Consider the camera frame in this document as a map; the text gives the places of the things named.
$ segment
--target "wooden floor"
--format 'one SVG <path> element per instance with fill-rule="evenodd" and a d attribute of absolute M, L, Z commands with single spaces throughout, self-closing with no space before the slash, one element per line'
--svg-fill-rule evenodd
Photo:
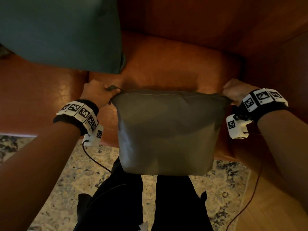
<path fill-rule="evenodd" d="M 251 198 L 257 175 L 251 172 L 244 205 Z M 289 195 L 260 178 L 256 194 L 240 215 L 236 231 L 307 231 L 308 215 Z"/>

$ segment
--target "brown leather sofa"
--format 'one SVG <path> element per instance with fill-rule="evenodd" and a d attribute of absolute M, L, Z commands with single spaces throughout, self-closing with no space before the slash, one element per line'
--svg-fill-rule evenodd
<path fill-rule="evenodd" d="M 308 0 L 118 0 L 118 9 L 127 58 L 120 75 L 39 65 L 14 54 L 0 59 L 1 134 L 36 136 L 94 78 L 123 89 L 208 94 L 239 78 L 277 89 L 308 122 Z M 98 120 L 102 144 L 118 147 L 116 109 L 102 108 Z M 224 124 L 215 158 L 258 170 L 266 151 L 261 136 L 231 140 Z M 272 158 L 264 176 L 283 188 Z"/>

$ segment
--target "pillowcase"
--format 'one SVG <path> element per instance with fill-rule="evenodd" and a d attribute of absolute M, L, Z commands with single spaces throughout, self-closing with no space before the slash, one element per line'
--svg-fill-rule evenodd
<path fill-rule="evenodd" d="M 111 99 L 125 172 L 204 175 L 231 100 L 220 94 L 132 90 Z"/>
<path fill-rule="evenodd" d="M 125 64 L 116 0 L 1 0 L 0 32 L 31 62 L 115 74 Z"/>

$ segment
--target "black pants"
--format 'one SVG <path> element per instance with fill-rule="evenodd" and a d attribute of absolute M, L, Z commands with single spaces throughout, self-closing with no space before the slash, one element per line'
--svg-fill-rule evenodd
<path fill-rule="evenodd" d="M 141 176 L 125 173 L 117 159 L 112 174 L 93 197 L 79 195 L 74 230 L 139 230 L 143 223 L 142 189 Z M 158 175 L 152 231 L 213 231 L 205 201 L 206 192 L 199 198 L 188 176 Z"/>

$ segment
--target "patterned rug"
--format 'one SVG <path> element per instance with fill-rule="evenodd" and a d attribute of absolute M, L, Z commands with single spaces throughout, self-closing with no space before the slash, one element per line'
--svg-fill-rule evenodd
<path fill-rule="evenodd" d="M 0 136 L 0 165 L 33 138 Z M 45 205 L 28 230 L 69 231 L 77 222 L 78 194 L 93 195 L 109 172 L 91 161 L 83 152 L 81 140 L 77 143 L 57 184 Z M 88 147 L 87 152 L 96 161 L 111 169 L 119 149 Z M 239 212 L 249 180 L 250 171 L 241 163 L 215 160 L 213 169 L 204 176 L 191 176 L 197 194 L 207 191 L 206 208 L 214 231 L 223 231 Z M 151 230 L 154 221 L 157 176 L 143 175 L 143 214 Z M 234 231 L 236 221 L 229 231 Z"/>

